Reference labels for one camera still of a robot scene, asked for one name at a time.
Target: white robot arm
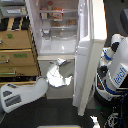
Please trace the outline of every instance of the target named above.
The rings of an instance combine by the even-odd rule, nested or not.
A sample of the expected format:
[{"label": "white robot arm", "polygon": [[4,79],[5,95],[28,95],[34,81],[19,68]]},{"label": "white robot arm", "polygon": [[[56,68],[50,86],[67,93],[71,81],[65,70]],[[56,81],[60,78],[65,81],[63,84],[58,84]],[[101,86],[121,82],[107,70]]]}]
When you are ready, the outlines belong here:
[{"label": "white robot arm", "polygon": [[112,101],[113,98],[121,97],[124,92],[128,90],[126,85],[126,83],[128,83],[128,37],[114,35],[112,40],[118,40],[119,45],[114,54],[110,49],[106,52],[107,55],[110,55],[109,57],[112,62],[109,65],[106,76],[101,79],[104,89],[100,90],[98,86],[96,86],[97,92],[107,101]]},{"label": "white robot arm", "polygon": [[0,88],[0,122],[4,113],[33,102],[43,96],[48,90],[48,83],[39,77],[34,85],[16,86],[5,84]]}]

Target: white refrigerator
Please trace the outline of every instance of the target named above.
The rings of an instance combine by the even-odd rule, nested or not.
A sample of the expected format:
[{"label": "white refrigerator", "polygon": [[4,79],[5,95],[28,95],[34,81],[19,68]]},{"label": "white refrigerator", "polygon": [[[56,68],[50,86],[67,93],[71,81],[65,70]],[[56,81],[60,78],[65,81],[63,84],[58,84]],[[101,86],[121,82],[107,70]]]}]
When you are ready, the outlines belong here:
[{"label": "white refrigerator", "polygon": [[41,74],[47,72],[46,61],[57,58],[73,60],[73,88],[69,85],[65,91],[70,95],[72,91],[69,90],[73,89],[73,106],[78,107],[79,115],[84,115],[107,38],[103,0],[25,2]]}]

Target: white object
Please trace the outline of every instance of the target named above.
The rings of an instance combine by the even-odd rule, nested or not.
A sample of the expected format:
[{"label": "white object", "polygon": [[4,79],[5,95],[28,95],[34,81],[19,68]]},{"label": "white object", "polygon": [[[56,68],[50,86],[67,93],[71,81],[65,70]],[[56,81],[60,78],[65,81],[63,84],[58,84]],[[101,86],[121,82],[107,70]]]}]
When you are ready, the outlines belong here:
[{"label": "white object", "polygon": [[7,13],[21,13],[21,10],[20,9],[15,9],[15,10],[7,10]]},{"label": "white object", "polygon": [[48,79],[48,82],[51,86],[54,86],[54,87],[60,87],[60,86],[63,86],[63,85],[69,85],[70,82],[71,82],[71,78],[72,76],[70,77],[67,77],[67,78],[64,78],[60,73],[59,73],[59,64],[60,64],[60,61],[59,63],[53,63],[50,67],[49,67],[49,70],[47,72],[47,79]]},{"label": "white object", "polygon": [[98,123],[97,117],[95,117],[95,116],[90,116],[90,117],[92,118],[93,123],[94,123],[93,128],[100,128],[100,125]]},{"label": "white object", "polygon": [[119,42],[119,46],[112,59],[112,63],[109,65],[109,69],[104,78],[105,81],[101,80],[104,90],[100,90],[96,86],[98,93],[107,101],[111,101],[113,98],[122,96],[122,92],[125,91],[124,89],[127,89],[124,87],[122,88],[121,85],[128,74],[128,37],[121,38],[123,39]]},{"label": "white object", "polygon": [[1,104],[6,113],[33,102],[43,96],[48,90],[48,83],[39,78],[34,85],[16,86],[5,84],[0,88]]}]

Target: wooden cabinet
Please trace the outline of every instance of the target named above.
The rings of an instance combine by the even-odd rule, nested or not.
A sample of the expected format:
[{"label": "wooden cabinet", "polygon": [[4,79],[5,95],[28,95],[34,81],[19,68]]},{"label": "wooden cabinet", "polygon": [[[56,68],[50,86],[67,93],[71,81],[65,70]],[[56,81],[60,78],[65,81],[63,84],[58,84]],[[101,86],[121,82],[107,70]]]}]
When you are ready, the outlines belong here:
[{"label": "wooden cabinet", "polygon": [[3,31],[0,32],[0,49],[25,49],[31,48],[27,30],[19,31]]},{"label": "wooden cabinet", "polygon": [[38,76],[38,70],[35,65],[29,66],[5,66],[0,67],[0,77],[16,76]]},{"label": "wooden cabinet", "polygon": [[0,77],[39,76],[30,30],[11,31],[13,21],[10,18],[7,31],[0,32]]}]

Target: floor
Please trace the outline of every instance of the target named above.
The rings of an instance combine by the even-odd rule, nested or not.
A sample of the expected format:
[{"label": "floor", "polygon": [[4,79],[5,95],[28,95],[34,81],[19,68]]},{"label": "floor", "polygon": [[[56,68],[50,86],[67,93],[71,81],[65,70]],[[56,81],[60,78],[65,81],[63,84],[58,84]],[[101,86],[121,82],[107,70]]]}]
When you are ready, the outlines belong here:
[{"label": "floor", "polygon": [[[115,33],[126,36],[120,22],[120,12],[128,8],[128,1],[104,0],[108,38],[105,47],[110,46],[111,37]],[[37,128],[42,125],[79,125],[83,128],[93,128],[90,116],[97,116],[103,128],[110,108],[102,107],[96,99],[88,103],[83,117],[77,115],[77,108],[72,106],[72,99],[39,100],[24,105],[7,114],[0,128]]]}]

